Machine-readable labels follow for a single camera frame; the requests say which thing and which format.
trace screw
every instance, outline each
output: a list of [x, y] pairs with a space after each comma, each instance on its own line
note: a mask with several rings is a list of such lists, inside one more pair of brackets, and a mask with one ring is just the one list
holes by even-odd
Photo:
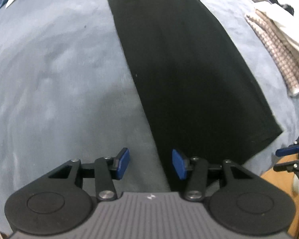
[[187, 192], [187, 197], [190, 199], [200, 199], [202, 197], [202, 193], [200, 191], [189, 191]]
[[111, 199], [114, 197], [113, 191], [101, 191], [99, 194], [101, 199]]

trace white fabric piece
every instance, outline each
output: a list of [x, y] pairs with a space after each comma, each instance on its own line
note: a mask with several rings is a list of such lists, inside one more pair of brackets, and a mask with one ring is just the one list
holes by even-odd
[[278, 4], [266, 1], [255, 3], [255, 9], [273, 20], [289, 43], [299, 52], [299, 21]]

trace wrinkled sheet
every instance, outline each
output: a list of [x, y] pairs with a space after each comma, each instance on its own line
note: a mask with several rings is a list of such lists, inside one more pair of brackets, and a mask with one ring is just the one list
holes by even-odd
[[[260, 174], [299, 131], [299, 99], [244, 14], [251, 0], [201, 0], [219, 19], [284, 133], [246, 163]], [[0, 10], [0, 230], [7, 197], [71, 158], [83, 163], [129, 147], [118, 191], [168, 191], [107, 0], [16, 0]], [[86, 190], [93, 194], [93, 183]]]

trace bed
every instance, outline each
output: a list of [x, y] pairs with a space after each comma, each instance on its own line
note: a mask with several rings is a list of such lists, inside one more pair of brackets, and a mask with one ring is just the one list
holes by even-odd
[[[299, 132], [299, 99], [244, 20], [251, 0], [201, 0], [258, 81], [283, 133], [245, 163], [260, 175]], [[107, 0], [17, 0], [0, 10], [0, 230], [8, 196], [71, 158], [131, 151], [118, 191], [168, 191]], [[85, 189], [93, 194], [93, 183]]]

